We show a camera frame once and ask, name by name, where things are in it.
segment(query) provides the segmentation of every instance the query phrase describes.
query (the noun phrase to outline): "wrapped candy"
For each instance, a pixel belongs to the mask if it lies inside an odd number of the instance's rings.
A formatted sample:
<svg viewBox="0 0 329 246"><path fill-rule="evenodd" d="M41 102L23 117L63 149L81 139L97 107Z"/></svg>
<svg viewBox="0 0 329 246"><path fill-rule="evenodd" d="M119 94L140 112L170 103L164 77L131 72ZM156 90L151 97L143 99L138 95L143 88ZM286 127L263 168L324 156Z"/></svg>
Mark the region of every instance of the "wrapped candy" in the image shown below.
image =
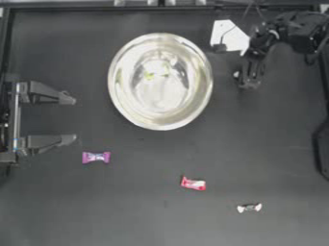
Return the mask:
<svg viewBox="0 0 329 246"><path fill-rule="evenodd" d="M180 179L180 186L195 190L206 190L206 181L192 181L183 176Z"/></svg>
<svg viewBox="0 0 329 246"><path fill-rule="evenodd" d="M239 213L243 213L245 211L261 211L262 204L239 205L237 206L237 210Z"/></svg>
<svg viewBox="0 0 329 246"><path fill-rule="evenodd" d="M104 163L110 162L111 152L89 153L81 152L81 164L88 164L92 161L101 160Z"/></svg>

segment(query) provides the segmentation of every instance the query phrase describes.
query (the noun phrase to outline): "black table surface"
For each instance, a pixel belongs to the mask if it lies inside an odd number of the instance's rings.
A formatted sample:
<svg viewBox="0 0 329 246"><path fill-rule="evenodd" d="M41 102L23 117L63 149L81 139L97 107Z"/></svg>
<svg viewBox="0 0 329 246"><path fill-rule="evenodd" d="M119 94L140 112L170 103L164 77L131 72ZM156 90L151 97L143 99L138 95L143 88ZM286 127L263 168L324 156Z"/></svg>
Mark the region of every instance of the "black table surface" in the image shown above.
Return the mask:
<svg viewBox="0 0 329 246"><path fill-rule="evenodd" d="M245 30L258 21L229 12ZM311 134L325 119L318 67L279 44L263 85L237 90L237 53L210 48L214 12L19 12L9 71L67 90L72 106L23 109L23 133L77 134L68 147L23 159L0 187L4 246L326 245L329 184ZM118 113L107 89L115 52L132 38L188 38L214 68L214 94L186 127L155 132ZM111 151L81 165L81 152ZM207 190L180 188L180 175ZM238 214L237 205L263 209Z"/></svg>

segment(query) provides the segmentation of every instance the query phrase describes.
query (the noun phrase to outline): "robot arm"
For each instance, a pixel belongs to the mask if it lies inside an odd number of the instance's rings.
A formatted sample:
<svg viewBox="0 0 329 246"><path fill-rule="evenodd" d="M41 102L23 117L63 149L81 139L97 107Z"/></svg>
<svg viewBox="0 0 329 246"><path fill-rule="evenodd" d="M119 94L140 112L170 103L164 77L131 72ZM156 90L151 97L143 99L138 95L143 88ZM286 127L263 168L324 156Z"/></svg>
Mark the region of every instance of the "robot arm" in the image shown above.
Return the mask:
<svg viewBox="0 0 329 246"><path fill-rule="evenodd" d="M329 15L319 12L286 12L263 22L250 38L242 70L235 72L241 88L258 88L265 73L265 59L278 42L291 45L311 64L329 40Z"/></svg>

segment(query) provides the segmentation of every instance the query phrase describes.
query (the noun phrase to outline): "stainless steel bowl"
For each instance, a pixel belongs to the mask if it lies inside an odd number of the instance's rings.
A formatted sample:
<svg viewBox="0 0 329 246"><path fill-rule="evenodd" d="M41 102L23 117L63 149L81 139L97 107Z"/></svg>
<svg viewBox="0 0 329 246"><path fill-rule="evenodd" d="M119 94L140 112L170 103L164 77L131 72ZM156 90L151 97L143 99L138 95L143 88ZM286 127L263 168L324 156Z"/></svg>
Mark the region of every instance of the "stainless steel bowl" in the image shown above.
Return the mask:
<svg viewBox="0 0 329 246"><path fill-rule="evenodd" d="M115 107L138 126L172 130L200 114L212 92L208 60L183 37L148 34L118 51L108 72Z"/></svg>

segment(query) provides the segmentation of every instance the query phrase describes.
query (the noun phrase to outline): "purple candy wrapper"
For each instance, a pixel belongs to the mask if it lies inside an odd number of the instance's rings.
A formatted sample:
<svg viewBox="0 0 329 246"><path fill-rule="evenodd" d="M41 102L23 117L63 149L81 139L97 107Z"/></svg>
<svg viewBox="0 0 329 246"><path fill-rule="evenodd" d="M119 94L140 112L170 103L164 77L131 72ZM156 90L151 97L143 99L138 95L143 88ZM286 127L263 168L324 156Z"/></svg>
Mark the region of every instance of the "purple candy wrapper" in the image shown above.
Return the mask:
<svg viewBox="0 0 329 246"><path fill-rule="evenodd" d="M108 163L110 156L111 156L111 152L104 152L104 153L81 152L81 164L87 164L97 160L101 160L104 163Z"/></svg>

